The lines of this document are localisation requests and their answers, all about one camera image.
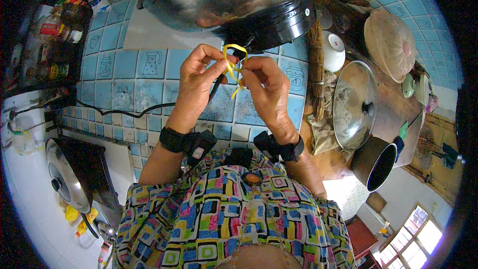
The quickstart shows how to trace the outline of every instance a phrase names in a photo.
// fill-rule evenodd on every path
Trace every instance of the woman's right hand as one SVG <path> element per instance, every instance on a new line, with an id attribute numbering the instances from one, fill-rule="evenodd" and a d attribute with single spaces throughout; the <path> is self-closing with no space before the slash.
<path id="1" fill-rule="evenodd" d="M 251 57 L 247 59 L 241 74 L 257 113 L 278 144 L 296 144 L 299 134 L 287 115 L 290 82 L 277 63 L 270 57 Z"/>

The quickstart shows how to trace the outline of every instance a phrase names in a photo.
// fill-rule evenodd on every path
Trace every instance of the black power cord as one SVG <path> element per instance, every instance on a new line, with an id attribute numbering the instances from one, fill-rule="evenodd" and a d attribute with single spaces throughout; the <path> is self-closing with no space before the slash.
<path id="1" fill-rule="evenodd" d="M 214 82 L 214 86 L 212 87 L 211 93 L 209 93 L 209 100 L 207 101 L 208 103 L 211 102 L 212 98 L 214 98 L 214 95 L 218 91 L 219 85 L 221 84 L 221 81 L 223 80 L 223 78 L 224 78 L 224 74 L 220 74 L 219 77 L 217 78 L 216 82 Z M 92 108 L 92 109 L 98 111 L 99 113 L 101 113 L 102 116 L 109 115 L 111 113 L 118 113 L 118 114 L 123 114 L 123 115 L 127 115 L 127 116 L 134 117 L 134 118 L 141 118 L 142 116 L 144 116 L 149 111 L 152 111 L 152 110 L 155 110 L 155 109 L 158 109 L 158 108 L 172 107 L 172 106 L 176 105 L 176 102 L 158 104 L 158 105 L 154 105 L 154 106 L 151 106 L 151 107 L 143 110 L 143 112 L 141 112 L 139 115 L 135 115 L 135 114 L 129 113 L 127 111 L 123 111 L 123 110 L 102 111 L 101 109 L 99 109 L 96 106 L 85 104 L 85 103 L 81 102 L 80 100 L 76 100 L 76 101 L 78 103 L 80 103 L 81 105 L 85 106 L 85 107 Z"/>

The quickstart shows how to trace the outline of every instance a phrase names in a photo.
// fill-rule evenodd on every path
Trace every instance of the broom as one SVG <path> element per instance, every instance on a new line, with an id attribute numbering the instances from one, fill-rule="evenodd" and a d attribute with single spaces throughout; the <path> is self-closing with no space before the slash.
<path id="1" fill-rule="evenodd" d="M 317 120 L 324 117 L 324 53 L 322 52 L 322 28 L 319 20 L 308 33 L 309 39 L 309 90 L 312 114 Z"/>

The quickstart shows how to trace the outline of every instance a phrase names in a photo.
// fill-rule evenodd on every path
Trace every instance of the yellow ribbon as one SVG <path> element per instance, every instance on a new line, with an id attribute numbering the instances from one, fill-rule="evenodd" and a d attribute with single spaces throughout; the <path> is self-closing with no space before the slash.
<path id="1" fill-rule="evenodd" d="M 231 63 L 231 62 L 228 61 L 228 54 L 227 54 L 228 48 L 235 48 L 237 50 L 241 50 L 242 52 L 246 52 L 246 59 L 244 60 L 244 64 L 246 64 L 246 62 L 247 62 L 248 54 L 247 54 L 247 50 L 244 47 L 241 47 L 241 46 L 236 45 L 236 44 L 225 45 L 222 49 L 222 51 L 224 53 L 224 59 L 227 61 L 226 62 L 227 70 L 225 70 L 223 72 L 223 74 L 225 75 L 227 72 L 229 72 L 229 75 L 231 76 L 231 78 L 234 79 L 235 81 L 237 81 L 237 83 L 239 85 L 239 87 L 236 89 L 236 91 L 231 96 L 231 100 L 232 100 L 236 96 L 238 90 L 244 90 L 245 88 L 240 84 L 239 79 L 234 77 L 234 71 L 240 73 L 242 69 L 240 69 L 240 68 L 237 69 L 236 65 L 234 63 Z"/>

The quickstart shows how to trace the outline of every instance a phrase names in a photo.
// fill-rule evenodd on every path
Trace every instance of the button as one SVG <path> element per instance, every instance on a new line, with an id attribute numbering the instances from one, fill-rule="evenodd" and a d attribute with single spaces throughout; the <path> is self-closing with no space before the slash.
<path id="1" fill-rule="evenodd" d="M 250 187 L 257 186 L 262 183 L 262 178 L 259 175 L 250 172 L 243 174 L 242 180 Z"/>

